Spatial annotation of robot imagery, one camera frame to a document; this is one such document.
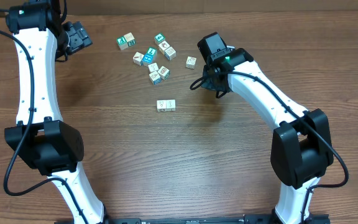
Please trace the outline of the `wooden E letter block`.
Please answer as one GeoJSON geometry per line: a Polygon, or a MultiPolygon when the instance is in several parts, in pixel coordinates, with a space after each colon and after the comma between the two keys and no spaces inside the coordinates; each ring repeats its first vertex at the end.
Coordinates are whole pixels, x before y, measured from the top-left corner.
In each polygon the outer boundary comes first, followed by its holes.
{"type": "Polygon", "coordinates": [[[195,69],[195,65],[196,65],[196,58],[195,57],[191,57],[188,56],[187,60],[186,60],[186,68],[190,68],[190,69],[195,69]]]}

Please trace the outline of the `green B wooden block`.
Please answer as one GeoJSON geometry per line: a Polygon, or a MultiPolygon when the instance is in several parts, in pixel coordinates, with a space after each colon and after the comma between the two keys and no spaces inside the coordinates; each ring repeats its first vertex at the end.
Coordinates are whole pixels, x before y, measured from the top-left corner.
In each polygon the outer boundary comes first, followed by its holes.
{"type": "Polygon", "coordinates": [[[177,52],[176,50],[173,48],[173,47],[169,47],[167,48],[165,51],[165,57],[168,59],[168,60],[172,60],[174,59],[176,56],[177,56],[177,52]]]}

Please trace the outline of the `red-edged wooden letter block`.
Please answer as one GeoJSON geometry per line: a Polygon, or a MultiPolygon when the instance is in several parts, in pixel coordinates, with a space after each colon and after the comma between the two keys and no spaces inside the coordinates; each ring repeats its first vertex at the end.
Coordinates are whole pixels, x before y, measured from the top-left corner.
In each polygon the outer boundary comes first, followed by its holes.
{"type": "Polygon", "coordinates": [[[166,101],[166,111],[175,111],[176,110],[176,101],[167,100],[166,101]]]}

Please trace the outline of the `wooden A airplane block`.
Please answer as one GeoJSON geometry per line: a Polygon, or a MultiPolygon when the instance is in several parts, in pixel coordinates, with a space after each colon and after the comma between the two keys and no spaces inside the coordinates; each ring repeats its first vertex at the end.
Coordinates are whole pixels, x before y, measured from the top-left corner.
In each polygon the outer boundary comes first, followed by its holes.
{"type": "Polygon", "coordinates": [[[157,111],[166,111],[167,110],[167,101],[166,100],[157,100],[157,111]]]}

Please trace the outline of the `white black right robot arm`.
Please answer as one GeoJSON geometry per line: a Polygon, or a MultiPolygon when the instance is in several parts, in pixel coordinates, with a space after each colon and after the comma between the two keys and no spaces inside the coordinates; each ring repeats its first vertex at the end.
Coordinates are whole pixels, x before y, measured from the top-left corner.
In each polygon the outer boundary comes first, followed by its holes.
{"type": "Polygon", "coordinates": [[[205,61],[203,76],[191,85],[243,97],[273,132],[270,162],[281,181],[279,201],[268,217],[247,215],[245,223],[329,223],[309,212],[311,187],[333,163],[327,116],[308,111],[279,90],[243,48],[226,45],[218,33],[197,44],[205,61]]]}

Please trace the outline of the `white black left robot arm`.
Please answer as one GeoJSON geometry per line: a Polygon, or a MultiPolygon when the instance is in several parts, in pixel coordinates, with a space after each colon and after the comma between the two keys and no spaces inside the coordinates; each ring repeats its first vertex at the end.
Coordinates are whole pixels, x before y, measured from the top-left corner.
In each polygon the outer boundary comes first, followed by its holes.
{"type": "Polygon", "coordinates": [[[92,44],[80,22],[65,20],[59,1],[27,1],[12,6],[6,24],[19,59],[16,125],[4,130],[7,144],[31,169],[61,193],[72,223],[107,223],[104,204],[85,174],[80,132],[64,123],[57,100],[55,63],[92,44]]]}

